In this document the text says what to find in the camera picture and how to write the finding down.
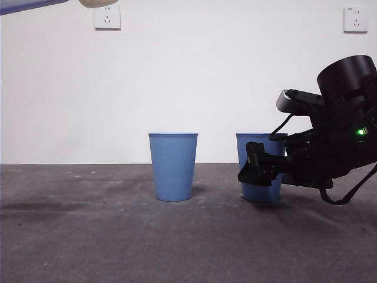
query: light blue object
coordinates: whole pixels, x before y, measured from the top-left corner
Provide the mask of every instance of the light blue object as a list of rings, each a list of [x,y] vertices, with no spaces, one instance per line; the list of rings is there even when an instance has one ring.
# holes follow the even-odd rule
[[[240,170],[246,163],[246,143],[248,142],[263,143],[265,151],[271,155],[284,155],[285,141],[271,141],[269,140],[269,135],[269,133],[236,133]],[[277,134],[277,136],[287,136],[287,134],[281,133]],[[279,174],[269,187],[241,183],[243,197],[253,202],[275,202],[279,200],[282,177],[283,175]]]
[[[0,0],[0,15],[64,3],[67,1],[68,0]]]
[[[191,198],[197,133],[149,133],[156,197]]]

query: white object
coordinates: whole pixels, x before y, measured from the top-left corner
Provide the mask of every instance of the white object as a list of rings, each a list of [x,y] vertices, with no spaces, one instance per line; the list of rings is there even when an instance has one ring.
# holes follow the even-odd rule
[[[105,5],[111,5],[118,0],[79,0],[87,8],[102,7]]]
[[[94,27],[120,29],[120,4],[94,8]]]
[[[367,32],[368,12],[362,7],[344,8],[344,31],[345,32]]]

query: blue paper cup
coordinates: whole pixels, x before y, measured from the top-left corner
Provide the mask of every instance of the blue paper cup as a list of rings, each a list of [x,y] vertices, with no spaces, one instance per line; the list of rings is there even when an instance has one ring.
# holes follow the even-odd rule
[[[287,133],[276,134],[277,136],[287,136]],[[246,144],[248,142],[263,143],[266,152],[271,155],[283,156],[285,153],[285,146],[283,140],[271,141],[269,140],[269,133],[236,133],[238,160],[240,170],[246,163],[247,153]],[[242,184],[243,198],[252,202],[275,202],[280,199],[280,186],[282,184],[282,174],[279,174],[276,180],[272,181],[269,187],[255,186],[247,183]]]
[[[191,198],[197,133],[149,133],[156,197]]]

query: green led light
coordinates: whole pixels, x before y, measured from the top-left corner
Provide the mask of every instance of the green led light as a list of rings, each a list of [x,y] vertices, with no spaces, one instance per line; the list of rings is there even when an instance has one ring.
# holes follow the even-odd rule
[[[359,135],[359,136],[364,136],[367,133],[368,133],[368,130],[366,129],[366,127],[356,131],[356,134]]]

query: black cable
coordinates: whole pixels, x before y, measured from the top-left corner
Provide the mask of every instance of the black cable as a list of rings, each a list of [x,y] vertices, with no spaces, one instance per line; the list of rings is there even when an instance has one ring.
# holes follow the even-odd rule
[[[351,113],[353,113],[355,110],[359,109],[360,106],[361,106],[362,103],[359,103],[357,106],[355,106],[354,108],[352,108],[351,110],[349,110],[347,113],[335,118],[334,120],[332,121],[329,121],[323,125],[321,125],[320,127],[316,128],[316,129],[309,129],[309,130],[306,130],[306,131],[303,131],[301,132],[299,135],[303,136],[305,134],[312,134],[312,135],[315,135],[315,134],[318,134],[320,133],[321,131],[323,130],[326,130],[327,128],[331,127],[331,126],[334,126],[335,125],[335,122],[339,121],[340,119],[350,115]],[[289,119],[291,119],[293,116],[295,116],[294,114],[290,114],[287,119],[278,127],[276,128],[275,131],[273,131],[270,136],[269,136],[269,140],[286,140],[288,139],[289,137],[292,137],[292,135],[289,135],[289,136],[282,136],[282,137],[274,137],[274,135],[282,128],[286,125],[286,123],[288,123]]]
[[[282,137],[274,137],[274,135],[280,131],[280,129],[282,127],[284,127],[286,125],[286,123],[288,123],[288,121],[294,116],[294,114],[289,114],[289,116],[284,120],[284,122],[275,129],[275,131],[273,131],[270,136],[269,136],[269,139],[270,140],[286,140],[287,139],[287,136],[282,136]]]
[[[372,177],[375,173],[377,172],[377,163],[375,165],[375,167],[355,186],[352,188],[352,190],[350,190],[347,195],[344,196],[343,199],[339,199],[339,200],[332,200],[326,189],[319,189],[319,192],[320,192],[320,196],[321,198],[327,202],[327,203],[330,203],[331,205],[345,205],[346,203],[349,203],[349,201],[352,199],[352,197],[355,195],[355,193],[358,191],[358,189],[370,178]]]

